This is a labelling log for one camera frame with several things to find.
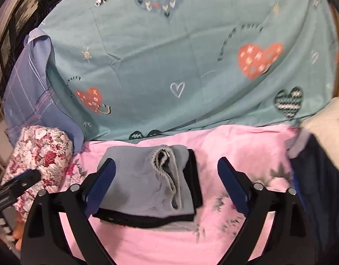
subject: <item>teal blanket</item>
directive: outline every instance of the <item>teal blanket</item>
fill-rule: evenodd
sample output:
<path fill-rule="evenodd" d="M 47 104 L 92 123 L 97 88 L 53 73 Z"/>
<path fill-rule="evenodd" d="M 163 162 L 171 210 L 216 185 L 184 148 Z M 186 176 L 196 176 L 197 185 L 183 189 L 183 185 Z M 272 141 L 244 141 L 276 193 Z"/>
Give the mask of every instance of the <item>teal blanket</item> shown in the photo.
<path fill-rule="evenodd" d="M 39 28 L 86 140 L 296 123 L 332 97 L 327 0 L 62 0 Z"/>

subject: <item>stack of folded clothing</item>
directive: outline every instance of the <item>stack of folded clothing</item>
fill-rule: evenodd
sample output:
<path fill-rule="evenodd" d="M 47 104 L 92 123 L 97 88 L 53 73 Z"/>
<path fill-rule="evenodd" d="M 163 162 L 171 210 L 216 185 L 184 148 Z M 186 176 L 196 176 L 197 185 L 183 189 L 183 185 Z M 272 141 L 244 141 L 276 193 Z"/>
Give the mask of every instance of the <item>stack of folded clothing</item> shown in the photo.
<path fill-rule="evenodd" d="M 94 217 L 139 228 L 193 231 L 203 204 L 195 154 L 185 146 L 110 147 L 116 175 Z"/>

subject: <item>silver bolt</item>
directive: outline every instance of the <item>silver bolt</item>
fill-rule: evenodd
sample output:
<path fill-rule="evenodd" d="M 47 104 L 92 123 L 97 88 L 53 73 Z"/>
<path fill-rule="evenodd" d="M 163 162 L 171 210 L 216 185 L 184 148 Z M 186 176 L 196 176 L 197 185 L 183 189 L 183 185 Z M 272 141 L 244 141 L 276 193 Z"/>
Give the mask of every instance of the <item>silver bolt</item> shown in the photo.
<path fill-rule="evenodd" d="M 256 189 L 256 190 L 263 190 L 264 189 L 264 185 L 262 185 L 261 183 L 257 182 L 253 185 L 253 187 Z"/>
<path fill-rule="evenodd" d="M 40 191 L 38 191 L 38 196 L 43 196 L 47 193 L 47 191 L 45 189 L 41 189 Z"/>
<path fill-rule="evenodd" d="M 289 188 L 289 189 L 288 189 L 288 192 L 289 192 L 289 194 L 291 194 L 291 195 L 296 195 L 296 194 L 297 194 L 296 190 L 293 189 L 293 188 Z"/>
<path fill-rule="evenodd" d="M 72 192 L 78 191 L 80 189 L 80 185 L 78 184 L 73 184 L 72 186 L 70 186 L 70 190 Z"/>

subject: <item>folded clothes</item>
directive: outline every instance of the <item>folded clothes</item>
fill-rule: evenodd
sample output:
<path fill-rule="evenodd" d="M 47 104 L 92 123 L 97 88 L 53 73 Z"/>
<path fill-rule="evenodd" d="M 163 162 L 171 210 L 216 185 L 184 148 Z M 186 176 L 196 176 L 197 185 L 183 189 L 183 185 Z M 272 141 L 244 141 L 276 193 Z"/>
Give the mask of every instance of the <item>folded clothes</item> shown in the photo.
<path fill-rule="evenodd" d="M 321 256 L 339 234 L 339 170 L 317 139 L 305 130 L 288 155 L 296 190 L 314 232 L 315 251 Z"/>
<path fill-rule="evenodd" d="M 193 150 L 187 150 L 183 146 L 170 147 L 170 149 L 172 149 L 174 152 L 174 156 L 176 157 L 177 162 L 180 160 L 179 158 L 177 158 L 177 156 L 183 155 L 183 153 L 181 153 L 183 148 L 188 151 L 189 156 L 187 158 L 188 162 L 186 163 L 185 168 L 178 171 L 179 176 L 183 176 L 184 178 L 184 181 L 181 182 L 181 193 L 183 193 L 183 188 L 187 187 L 189 189 L 191 200 L 185 200 L 184 197 L 186 196 L 181 195 L 182 209 L 177 211 L 178 215 L 164 216 L 162 218 L 159 218 L 152 215 L 141 216 L 139 214 L 126 214 L 116 210 L 108 210 L 102 208 L 102 204 L 105 201 L 105 199 L 103 199 L 101 203 L 101 208 L 99 208 L 98 212 L 93 216 L 108 222 L 131 227 L 155 228 L 162 226 L 160 229 L 163 231 L 193 231 L 193 228 L 196 226 L 196 224 L 193 223 L 196 209 L 203 205 L 203 198 L 199 184 L 195 154 Z M 117 167 L 115 179 L 117 178 L 118 173 L 119 169 Z M 187 204 L 192 204 L 192 212 L 186 212 L 184 210 Z"/>

